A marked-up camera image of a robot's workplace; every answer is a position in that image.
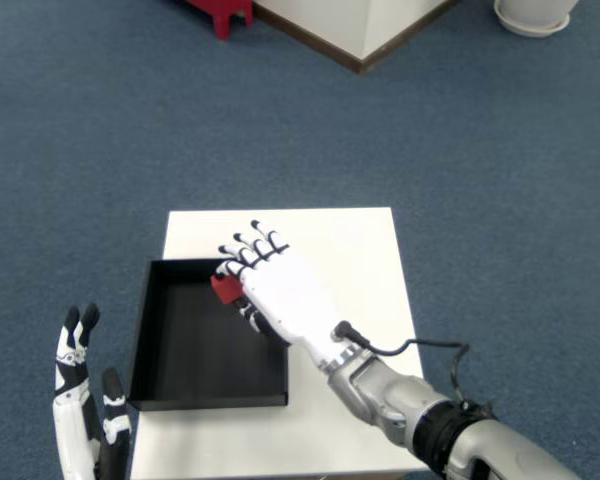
white flower pot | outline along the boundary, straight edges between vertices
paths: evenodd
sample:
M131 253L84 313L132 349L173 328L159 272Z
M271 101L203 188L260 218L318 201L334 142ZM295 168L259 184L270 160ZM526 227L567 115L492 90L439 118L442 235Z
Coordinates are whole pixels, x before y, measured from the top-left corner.
M546 37L569 24L569 12L578 0L495 0L493 8L502 25L519 35Z

black box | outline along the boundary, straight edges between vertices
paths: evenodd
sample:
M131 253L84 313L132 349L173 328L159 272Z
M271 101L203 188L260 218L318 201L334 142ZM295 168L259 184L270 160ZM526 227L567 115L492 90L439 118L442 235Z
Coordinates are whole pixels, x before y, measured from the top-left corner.
M128 397L138 410L287 404L287 348L220 302L220 262L151 262Z

white table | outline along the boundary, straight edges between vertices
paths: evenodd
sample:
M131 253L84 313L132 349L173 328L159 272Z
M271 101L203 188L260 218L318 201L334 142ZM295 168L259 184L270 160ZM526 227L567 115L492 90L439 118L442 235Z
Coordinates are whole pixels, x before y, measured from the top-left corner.
M414 337L389 208L171 212L165 259L212 258L258 219L282 233L331 289L343 319L373 344ZM387 360L422 375L417 349ZM289 405L141 412L132 480L281 477L425 468L380 430L355 419L325 376L289 350Z

red stool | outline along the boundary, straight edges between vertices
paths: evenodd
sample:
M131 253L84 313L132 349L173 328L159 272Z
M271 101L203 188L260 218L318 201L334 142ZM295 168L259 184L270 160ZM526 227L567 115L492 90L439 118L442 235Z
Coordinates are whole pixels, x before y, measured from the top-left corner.
M216 37L221 40L229 38L229 18L231 15L243 12L244 22L248 26L253 22L251 0L187 0L213 17L213 29Z

red object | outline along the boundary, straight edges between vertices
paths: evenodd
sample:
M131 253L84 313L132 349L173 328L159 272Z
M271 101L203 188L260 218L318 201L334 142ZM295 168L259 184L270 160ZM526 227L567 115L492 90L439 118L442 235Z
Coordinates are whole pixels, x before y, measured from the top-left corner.
M213 275L211 277L211 286L220 301L225 305L235 302L240 297L244 297L242 284L233 275L225 275L221 278Z
M213 29L220 40L229 38L229 17L243 12L244 23L248 26L253 22L251 0L187 0L213 17Z

